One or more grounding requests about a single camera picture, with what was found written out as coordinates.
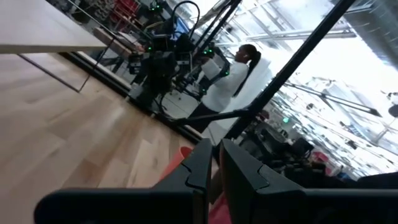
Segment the wooden floor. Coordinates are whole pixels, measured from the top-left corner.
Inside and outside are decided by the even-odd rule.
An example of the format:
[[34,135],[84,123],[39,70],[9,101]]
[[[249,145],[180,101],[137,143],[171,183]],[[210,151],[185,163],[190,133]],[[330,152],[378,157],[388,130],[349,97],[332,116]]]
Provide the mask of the wooden floor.
[[[27,55],[72,85],[87,74],[58,55]],[[64,187],[150,187],[191,146],[91,78],[78,94],[16,55],[0,55],[0,219],[33,223]]]

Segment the black hair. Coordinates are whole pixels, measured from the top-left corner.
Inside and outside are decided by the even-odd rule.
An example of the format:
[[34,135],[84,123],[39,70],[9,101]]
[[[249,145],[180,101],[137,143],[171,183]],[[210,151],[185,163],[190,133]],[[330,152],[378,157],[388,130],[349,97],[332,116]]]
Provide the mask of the black hair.
[[250,59],[250,63],[249,63],[249,71],[248,71],[248,75],[246,75],[246,77],[244,78],[243,82],[239,85],[238,89],[236,90],[236,92],[234,93],[233,97],[236,97],[239,92],[242,90],[244,84],[246,83],[246,81],[248,80],[251,72],[254,70],[254,68],[257,66],[257,64],[259,63],[260,59],[261,59],[261,53],[257,51],[257,48],[251,44],[245,44],[242,45],[242,47],[244,48],[244,51],[246,51],[249,55],[249,59]]

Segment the ponytail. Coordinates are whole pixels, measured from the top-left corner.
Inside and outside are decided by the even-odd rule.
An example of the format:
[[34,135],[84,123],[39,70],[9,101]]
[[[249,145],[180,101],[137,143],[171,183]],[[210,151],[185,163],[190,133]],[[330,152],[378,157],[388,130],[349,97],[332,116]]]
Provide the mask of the ponytail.
[[253,72],[254,68],[257,66],[261,59],[261,53],[256,51],[256,53],[252,56],[251,61],[249,63],[249,70],[248,70],[248,75],[244,78],[243,82],[239,85],[238,89],[234,93],[233,97],[236,97],[239,95],[239,92],[242,90],[244,84],[246,83],[246,80],[248,80],[251,72]]

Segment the woman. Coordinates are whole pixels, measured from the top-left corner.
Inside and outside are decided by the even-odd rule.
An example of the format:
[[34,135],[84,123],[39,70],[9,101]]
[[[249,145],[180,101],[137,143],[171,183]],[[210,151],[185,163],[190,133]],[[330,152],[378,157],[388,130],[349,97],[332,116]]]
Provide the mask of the woman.
[[[229,69],[229,75],[219,79],[209,87],[207,94],[202,102],[189,116],[197,117],[222,112],[231,102],[232,97],[236,97],[242,90],[246,80],[249,78],[254,67],[259,63],[261,53],[251,44],[240,46],[236,52],[234,62]],[[220,73],[221,68],[211,58],[204,58],[201,66],[202,71],[207,77],[214,77]],[[210,122],[197,122],[191,127],[202,133]]]

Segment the white jacket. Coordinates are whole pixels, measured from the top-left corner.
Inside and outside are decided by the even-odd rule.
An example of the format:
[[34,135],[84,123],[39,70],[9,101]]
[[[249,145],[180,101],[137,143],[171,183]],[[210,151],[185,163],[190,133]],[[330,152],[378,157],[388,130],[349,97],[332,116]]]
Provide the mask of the white jacket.
[[[206,77],[212,79],[220,73],[220,67],[209,59],[201,66]],[[249,67],[245,63],[234,62],[229,68],[229,75],[220,78],[217,82],[209,87],[207,94],[203,97],[202,103],[215,112],[223,111],[231,102],[231,99],[248,75]]]

